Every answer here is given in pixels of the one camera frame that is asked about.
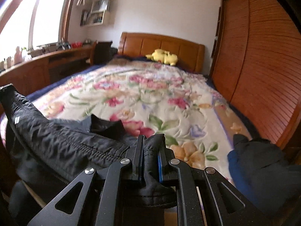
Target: wooden headboard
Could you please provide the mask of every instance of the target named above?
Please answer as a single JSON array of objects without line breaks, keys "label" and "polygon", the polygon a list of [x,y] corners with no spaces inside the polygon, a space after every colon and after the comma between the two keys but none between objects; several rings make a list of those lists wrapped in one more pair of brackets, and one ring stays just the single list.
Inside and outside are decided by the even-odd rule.
[{"label": "wooden headboard", "polygon": [[123,32],[118,54],[131,57],[152,54],[163,49],[179,57],[178,64],[194,73],[200,73],[204,62],[205,46],[188,40],[157,34]]}]

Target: pillow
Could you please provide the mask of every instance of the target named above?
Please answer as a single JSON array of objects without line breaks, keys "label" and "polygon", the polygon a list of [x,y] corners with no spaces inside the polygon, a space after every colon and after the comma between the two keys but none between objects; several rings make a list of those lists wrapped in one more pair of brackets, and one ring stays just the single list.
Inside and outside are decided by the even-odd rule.
[{"label": "pillow", "polygon": [[[151,60],[151,59],[148,59],[147,57],[145,56],[138,56],[138,57],[131,57],[131,56],[128,56],[128,55],[115,55],[114,58],[122,58],[122,59],[127,59],[129,61],[143,61],[143,62],[152,62],[152,63],[155,63],[155,61]],[[193,73],[193,70],[189,69],[185,62],[182,61],[180,58],[178,58],[178,62],[177,64],[175,65],[175,67],[183,70],[183,71],[186,71],[187,73]]]},{"label": "pillow", "polygon": [[95,46],[94,64],[102,64],[112,59],[111,45],[112,41],[101,41]]}]

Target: pikachu plush toy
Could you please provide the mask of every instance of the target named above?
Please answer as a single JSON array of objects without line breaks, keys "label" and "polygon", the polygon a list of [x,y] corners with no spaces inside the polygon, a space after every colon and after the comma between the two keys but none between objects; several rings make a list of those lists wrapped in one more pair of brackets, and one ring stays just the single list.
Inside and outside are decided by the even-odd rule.
[{"label": "pikachu plush toy", "polygon": [[177,55],[170,54],[170,52],[164,51],[163,49],[156,49],[152,54],[145,56],[153,61],[170,64],[171,66],[175,66],[178,61]]}]

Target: black clamp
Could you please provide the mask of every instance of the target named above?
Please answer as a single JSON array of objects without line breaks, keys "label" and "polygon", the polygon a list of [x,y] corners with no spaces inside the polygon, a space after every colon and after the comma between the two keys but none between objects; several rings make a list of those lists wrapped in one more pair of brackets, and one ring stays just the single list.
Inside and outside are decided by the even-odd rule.
[{"label": "black clamp", "polygon": [[[125,158],[102,170],[85,169],[28,225],[122,225],[124,187],[140,185],[142,162],[143,136],[139,136]],[[178,226],[271,225],[214,168],[191,168],[164,146],[158,153],[158,164],[160,182],[176,188]]]}]

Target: figurine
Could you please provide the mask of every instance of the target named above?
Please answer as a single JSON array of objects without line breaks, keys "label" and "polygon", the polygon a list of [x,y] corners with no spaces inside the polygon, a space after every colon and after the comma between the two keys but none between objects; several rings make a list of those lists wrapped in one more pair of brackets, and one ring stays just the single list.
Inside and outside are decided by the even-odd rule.
[{"label": "figurine", "polygon": [[22,62],[22,51],[20,50],[20,47],[16,47],[16,53],[14,56],[14,64],[18,64]]},{"label": "figurine", "polygon": [[12,62],[12,59],[11,59],[11,56],[9,56],[7,59],[6,59],[6,68],[9,69],[10,67],[13,66],[13,62]]}]

